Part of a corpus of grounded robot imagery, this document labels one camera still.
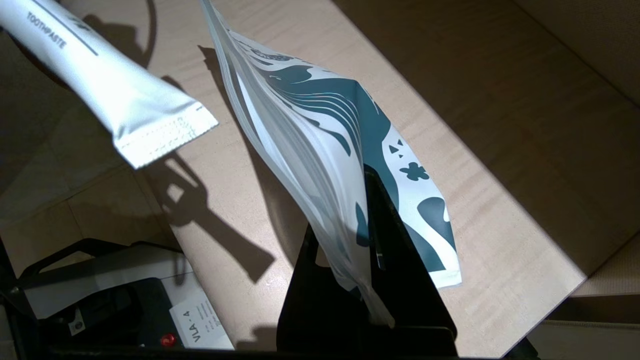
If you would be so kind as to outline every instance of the white toothpaste tube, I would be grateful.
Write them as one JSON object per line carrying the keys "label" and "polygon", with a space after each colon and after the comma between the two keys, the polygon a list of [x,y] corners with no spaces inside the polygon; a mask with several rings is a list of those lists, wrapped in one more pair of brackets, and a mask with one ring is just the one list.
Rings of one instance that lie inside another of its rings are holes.
{"label": "white toothpaste tube", "polygon": [[0,27],[82,98],[134,168],[218,125],[202,104],[149,74],[54,1],[2,0]]}

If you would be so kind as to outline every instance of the white label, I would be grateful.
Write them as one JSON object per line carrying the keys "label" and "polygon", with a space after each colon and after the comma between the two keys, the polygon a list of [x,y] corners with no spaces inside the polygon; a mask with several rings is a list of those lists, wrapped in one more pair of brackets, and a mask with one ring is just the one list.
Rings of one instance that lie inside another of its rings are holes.
{"label": "white label", "polygon": [[169,313],[184,347],[234,349],[204,291],[195,292]]}

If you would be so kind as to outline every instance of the red button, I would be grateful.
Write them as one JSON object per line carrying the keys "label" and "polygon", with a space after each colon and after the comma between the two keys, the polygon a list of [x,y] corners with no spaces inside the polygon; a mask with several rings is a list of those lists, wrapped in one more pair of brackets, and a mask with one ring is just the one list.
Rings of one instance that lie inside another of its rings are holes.
{"label": "red button", "polygon": [[160,344],[162,344],[162,346],[164,347],[172,347],[175,345],[176,342],[176,338],[175,335],[173,335],[172,333],[168,333],[163,335],[163,337],[160,339]]}

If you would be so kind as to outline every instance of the black holder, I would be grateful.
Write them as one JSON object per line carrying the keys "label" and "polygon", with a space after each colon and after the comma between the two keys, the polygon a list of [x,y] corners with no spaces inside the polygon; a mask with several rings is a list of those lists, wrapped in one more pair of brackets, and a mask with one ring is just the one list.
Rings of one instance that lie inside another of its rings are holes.
{"label": "black holder", "polygon": [[[361,300],[316,264],[307,228],[278,321],[278,351],[456,356],[456,326],[376,171],[365,166],[373,288],[396,326],[371,325]],[[384,270],[378,264],[381,257]]]}

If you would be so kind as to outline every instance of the wooden table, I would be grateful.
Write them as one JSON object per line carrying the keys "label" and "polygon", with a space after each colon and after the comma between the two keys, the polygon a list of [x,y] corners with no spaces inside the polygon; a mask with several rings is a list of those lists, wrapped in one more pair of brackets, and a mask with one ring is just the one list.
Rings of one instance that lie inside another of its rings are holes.
{"label": "wooden table", "polygon": [[[565,171],[584,173],[589,166],[587,161],[563,165],[570,147],[551,146],[551,140],[578,137],[568,131],[573,123],[557,122],[558,132],[540,127],[550,124],[546,120],[591,114],[580,138],[604,134],[614,144],[604,151],[618,156],[638,138],[637,127],[629,124],[639,113],[510,1],[490,1],[482,8],[473,1],[449,6],[405,1],[388,11],[381,1],[337,3],[363,31],[374,32],[367,35],[381,50],[395,49],[385,54],[422,95],[431,91],[443,118],[335,3],[214,1],[237,32],[355,78],[368,89],[447,201],[463,282],[440,294],[458,327],[458,352],[499,357],[640,228],[636,217],[612,218],[607,212],[637,207],[639,190],[625,197],[589,197],[590,186],[611,186],[611,181],[599,170],[593,170],[599,178],[582,182]],[[138,54],[155,75],[170,76],[220,121],[146,173],[230,339],[238,348],[273,349],[306,221],[243,138],[225,102],[200,5],[158,0],[152,17],[141,1],[63,4],[80,17],[93,14],[98,31],[129,38],[129,45],[119,45],[123,51]],[[394,38],[402,35],[398,31],[406,37]],[[416,31],[415,38],[408,37]],[[155,42],[147,41],[150,35]],[[411,51],[399,53],[394,44]],[[545,94],[564,100],[554,102]],[[575,94],[582,101],[576,102]],[[581,108],[598,102],[609,110]],[[607,119],[631,127],[603,131]],[[629,163],[635,166],[637,160]],[[614,176],[623,171],[598,166]],[[628,181],[640,178],[638,168],[627,171]]]}

